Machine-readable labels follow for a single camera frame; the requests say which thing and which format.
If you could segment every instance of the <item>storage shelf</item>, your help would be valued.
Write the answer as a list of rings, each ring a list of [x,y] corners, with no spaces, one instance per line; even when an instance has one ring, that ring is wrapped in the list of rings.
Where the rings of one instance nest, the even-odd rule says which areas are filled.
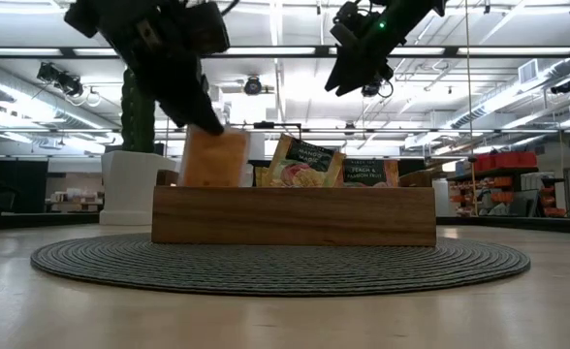
[[[539,169],[537,168],[494,169],[494,170],[475,173],[475,179],[482,179],[485,177],[494,177],[494,176],[523,175],[538,171]],[[464,174],[447,178],[447,181],[464,181],[464,180],[472,180],[472,175]]]

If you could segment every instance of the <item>white planter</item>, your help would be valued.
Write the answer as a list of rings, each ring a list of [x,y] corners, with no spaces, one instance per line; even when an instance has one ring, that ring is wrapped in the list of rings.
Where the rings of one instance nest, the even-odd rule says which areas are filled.
[[[105,203],[102,225],[151,225],[153,188],[159,170],[175,170],[175,161],[156,154],[113,151],[102,155]]]

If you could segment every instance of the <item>round woven rug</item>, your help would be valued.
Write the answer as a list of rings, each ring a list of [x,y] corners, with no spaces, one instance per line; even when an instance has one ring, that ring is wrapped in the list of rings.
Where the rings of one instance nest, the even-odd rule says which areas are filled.
[[[44,246],[34,267],[103,284],[201,294],[355,296],[442,289],[528,270],[522,252],[439,238],[433,247],[155,244],[149,234]]]

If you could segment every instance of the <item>floor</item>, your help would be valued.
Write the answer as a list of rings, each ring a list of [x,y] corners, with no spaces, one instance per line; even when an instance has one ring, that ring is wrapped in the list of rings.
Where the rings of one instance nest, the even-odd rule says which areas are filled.
[[[0,348],[570,348],[569,234],[438,228],[441,236],[518,248],[532,269],[403,296],[180,295],[80,283],[29,266],[31,251],[44,244],[129,232],[138,230],[0,232]]]

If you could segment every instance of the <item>ceiling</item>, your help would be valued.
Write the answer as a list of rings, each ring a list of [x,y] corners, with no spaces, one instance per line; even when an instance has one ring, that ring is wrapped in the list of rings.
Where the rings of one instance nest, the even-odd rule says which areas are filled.
[[[221,9],[228,4],[228,1],[217,2]],[[449,1],[448,15],[429,14],[408,35],[408,45],[570,46],[570,0],[490,2],[491,12],[487,15],[483,14],[486,1],[468,2],[467,31],[464,1]],[[0,0],[0,47],[107,47],[102,37],[87,39],[63,21],[63,13],[70,3]],[[231,44],[334,45],[335,39],[330,34],[332,17],[344,1],[320,0],[319,3],[320,15],[316,0],[241,0],[225,17]],[[282,11],[272,10],[280,6]],[[43,61],[80,76],[83,84],[102,97],[96,107],[86,104],[80,107],[112,124],[119,124],[123,62],[117,59],[0,59],[0,68],[63,97],[53,87],[37,80]],[[253,99],[232,93],[240,90],[239,82],[247,77],[258,76],[263,84],[271,86],[280,83],[283,121],[327,128],[341,127],[345,121],[359,121],[357,125],[365,127],[383,127],[391,121],[411,122],[410,127],[439,127],[455,111],[468,105],[469,96],[472,103],[476,103],[484,94],[516,79],[518,68],[527,61],[471,59],[468,65],[465,59],[390,59],[389,64],[398,67],[392,80],[395,93],[383,104],[378,103],[381,98],[365,99],[359,91],[340,98],[326,92],[324,84],[333,67],[333,58],[281,58],[276,65],[272,58],[206,59],[203,66],[210,84],[226,92],[223,101],[237,101],[235,103],[240,105],[276,106],[274,94]],[[280,70],[279,81],[277,69]],[[384,93],[389,91],[389,87],[383,90]],[[543,94],[537,92],[497,112],[519,117],[542,109]],[[569,96],[551,96],[554,103],[567,98]],[[161,112],[157,116],[157,127],[166,125],[166,116]],[[240,116],[235,121],[244,120],[246,118]],[[249,116],[246,121],[257,121],[257,116]]]

